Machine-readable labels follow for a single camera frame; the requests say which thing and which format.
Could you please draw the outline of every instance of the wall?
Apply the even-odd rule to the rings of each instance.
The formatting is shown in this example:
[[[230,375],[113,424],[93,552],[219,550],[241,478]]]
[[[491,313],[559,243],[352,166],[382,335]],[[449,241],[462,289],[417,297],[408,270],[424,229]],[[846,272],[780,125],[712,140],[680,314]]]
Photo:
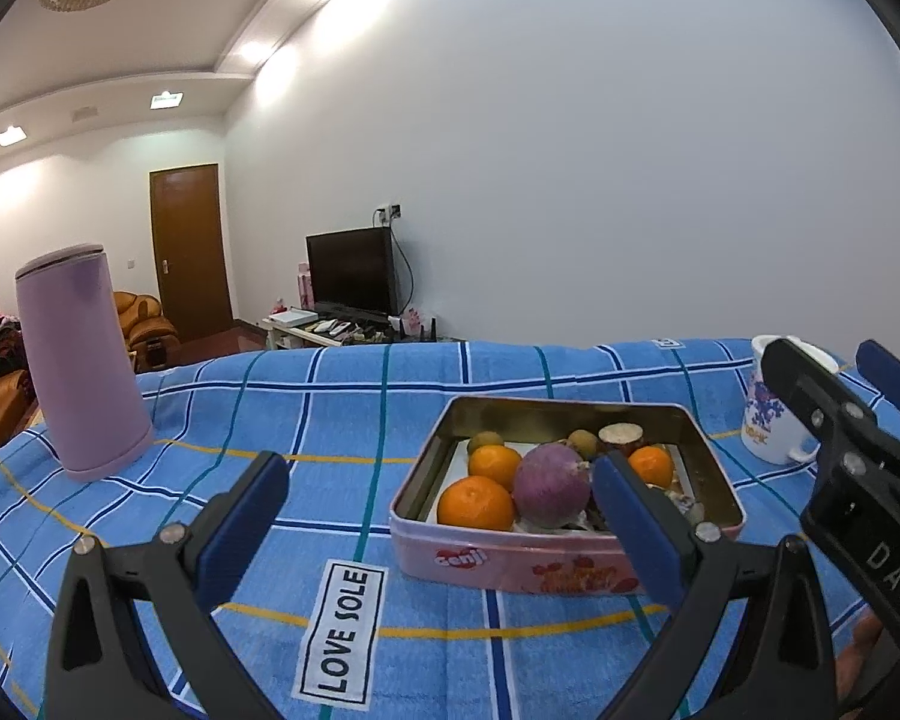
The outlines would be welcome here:
[[[64,138],[0,161],[0,308],[16,312],[13,274],[31,258],[80,242],[106,249],[114,289],[159,295],[149,214],[149,173],[220,163],[223,119],[112,127]],[[230,299],[226,192],[223,247]],[[128,260],[136,260],[127,269]]]
[[[447,332],[900,354],[900,54],[863,0],[335,4],[228,114],[244,319],[399,200]]]

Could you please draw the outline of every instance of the television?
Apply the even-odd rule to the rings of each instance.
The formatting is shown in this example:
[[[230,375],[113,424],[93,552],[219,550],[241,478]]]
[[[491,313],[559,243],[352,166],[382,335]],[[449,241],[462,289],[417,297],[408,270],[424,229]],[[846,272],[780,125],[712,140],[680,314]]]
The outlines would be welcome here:
[[[317,311],[353,316],[367,312],[376,317],[399,314],[389,227],[308,236],[307,258]]]

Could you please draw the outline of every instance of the rectangular metal container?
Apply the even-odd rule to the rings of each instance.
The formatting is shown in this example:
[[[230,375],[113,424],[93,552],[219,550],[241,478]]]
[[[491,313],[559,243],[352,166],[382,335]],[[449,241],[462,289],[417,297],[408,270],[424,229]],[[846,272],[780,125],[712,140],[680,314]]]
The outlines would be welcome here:
[[[597,434],[614,422],[640,425],[645,443],[677,447],[672,454],[683,484],[674,484],[689,484],[684,493],[703,504],[706,519],[736,538],[746,522],[740,499],[682,406],[458,397],[447,405],[391,504],[389,525],[400,567],[419,579],[509,592],[592,595],[637,589],[634,570],[611,533],[505,533],[427,522],[458,445],[477,433],[493,430],[505,442],[539,445],[577,429]]]

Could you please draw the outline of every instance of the purple onion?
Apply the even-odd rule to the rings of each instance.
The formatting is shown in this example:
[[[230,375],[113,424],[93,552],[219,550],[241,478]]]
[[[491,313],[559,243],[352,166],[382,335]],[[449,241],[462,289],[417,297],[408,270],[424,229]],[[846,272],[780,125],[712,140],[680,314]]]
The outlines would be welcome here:
[[[514,477],[520,516],[540,528],[562,528],[577,519],[590,500],[590,466],[562,443],[531,449]]]

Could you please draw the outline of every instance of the brown wooden door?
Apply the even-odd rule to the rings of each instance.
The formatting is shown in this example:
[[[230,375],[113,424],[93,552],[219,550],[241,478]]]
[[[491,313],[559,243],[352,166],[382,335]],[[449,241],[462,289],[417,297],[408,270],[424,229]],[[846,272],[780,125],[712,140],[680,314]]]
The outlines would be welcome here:
[[[151,222],[163,313],[180,341],[233,327],[216,165],[151,172]]]

